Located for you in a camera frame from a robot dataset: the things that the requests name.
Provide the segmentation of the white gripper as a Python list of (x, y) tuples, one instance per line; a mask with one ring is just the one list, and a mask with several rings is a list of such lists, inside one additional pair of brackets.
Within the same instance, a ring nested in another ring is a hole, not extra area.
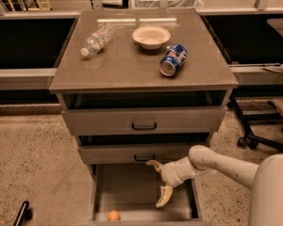
[(156, 172), (161, 174), (162, 181), (166, 186), (160, 188), (160, 198), (156, 204), (157, 208), (163, 207), (172, 197), (174, 187), (181, 185), (184, 181), (191, 179), (192, 165), (189, 159), (180, 159), (161, 164), (157, 160), (149, 160), (147, 166), (153, 166)]

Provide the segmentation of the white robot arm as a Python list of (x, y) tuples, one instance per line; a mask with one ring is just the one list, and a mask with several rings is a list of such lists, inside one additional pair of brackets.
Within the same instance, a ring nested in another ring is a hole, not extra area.
[(251, 190), (248, 226), (283, 226), (283, 153), (264, 159), (260, 164), (215, 153), (203, 145), (194, 145), (188, 155), (167, 164), (146, 162), (160, 173), (158, 207), (172, 197), (173, 190), (189, 179), (209, 170), (217, 170)]

